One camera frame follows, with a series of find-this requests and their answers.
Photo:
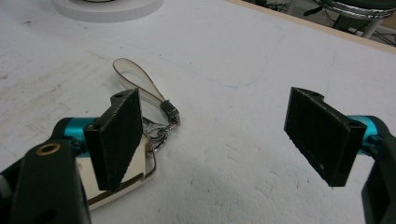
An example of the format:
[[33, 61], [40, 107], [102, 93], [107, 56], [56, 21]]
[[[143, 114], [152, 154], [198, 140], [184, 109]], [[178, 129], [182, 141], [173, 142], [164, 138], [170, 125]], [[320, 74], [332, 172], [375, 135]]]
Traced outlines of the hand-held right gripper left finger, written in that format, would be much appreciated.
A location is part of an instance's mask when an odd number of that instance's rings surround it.
[[99, 118], [59, 120], [50, 139], [69, 142], [76, 154], [89, 155], [97, 186], [115, 191], [121, 184], [143, 135], [139, 90], [110, 97], [110, 107]]

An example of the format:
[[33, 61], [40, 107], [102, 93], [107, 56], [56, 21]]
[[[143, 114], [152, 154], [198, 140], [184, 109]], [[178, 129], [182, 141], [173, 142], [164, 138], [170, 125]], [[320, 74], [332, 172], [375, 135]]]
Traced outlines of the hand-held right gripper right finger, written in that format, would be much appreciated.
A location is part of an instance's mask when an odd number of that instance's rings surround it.
[[293, 87], [284, 131], [331, 187], [343, 187], [358, 154], [375, 159], [385, 176], [396, 175], [396, 137], [381, 119], [346, 116], [314, 91]]

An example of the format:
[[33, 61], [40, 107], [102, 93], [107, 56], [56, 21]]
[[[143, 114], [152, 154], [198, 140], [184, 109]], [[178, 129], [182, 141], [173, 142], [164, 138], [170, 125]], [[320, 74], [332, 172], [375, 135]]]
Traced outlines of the white card holder with strap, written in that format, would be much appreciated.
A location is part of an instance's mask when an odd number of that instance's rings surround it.
[[113, 62], [113, 68], [121, 85], [127, 90], [139, 90], [140, 99], [147, 105], [152, 105], [152, 109], [158, 109], [166, 122], [161, 124], [143, 118], [142, 139], [120, 182], [120, 187], [114, 192], [98, 188], [90, 155], [77, 157], [90, 210], [118, 199], [152, 178], [156, 171], [155, 153], [167, 140], [169, 131], [180, 125], [176, 107], [163, 97], [149, 75], [138, 64], [119, 58]]

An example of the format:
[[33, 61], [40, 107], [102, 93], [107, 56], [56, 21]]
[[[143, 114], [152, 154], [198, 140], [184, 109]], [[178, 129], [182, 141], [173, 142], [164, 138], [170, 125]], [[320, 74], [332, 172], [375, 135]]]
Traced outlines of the chrome stool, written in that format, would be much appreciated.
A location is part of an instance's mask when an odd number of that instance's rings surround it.
[[304, 16], [318, 13], [322, 9], [338, 14], [332, 28], [344, 31], [343, 22], [366, 21], [361, 37], [369, 38], [382, 21], [396, 11], [396, 0], [313, 0], [318, 7], [307, 10]]

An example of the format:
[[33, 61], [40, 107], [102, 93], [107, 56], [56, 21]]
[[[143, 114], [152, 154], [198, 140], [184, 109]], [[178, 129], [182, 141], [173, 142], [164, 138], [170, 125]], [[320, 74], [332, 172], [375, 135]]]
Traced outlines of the white round base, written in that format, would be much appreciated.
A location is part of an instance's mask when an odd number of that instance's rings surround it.
[[160, 9], [164, 0], [51, 0], [55, 9], [77, 21], [111, 23], [146, 17]]

